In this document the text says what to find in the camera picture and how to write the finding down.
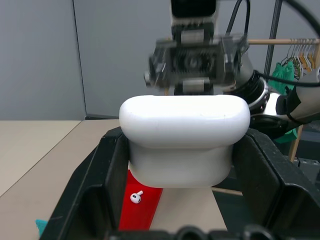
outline red surface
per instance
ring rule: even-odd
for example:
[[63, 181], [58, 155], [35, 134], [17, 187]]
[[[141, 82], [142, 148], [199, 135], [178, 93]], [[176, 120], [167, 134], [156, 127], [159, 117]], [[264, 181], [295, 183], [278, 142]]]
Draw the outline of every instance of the red surface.
[[[149, 230], [162, 190], [142, 185], [128, 170], [119, 230]], [[139, 191], [143, 191], [141, 201], [135, 204], [130, 196]]]

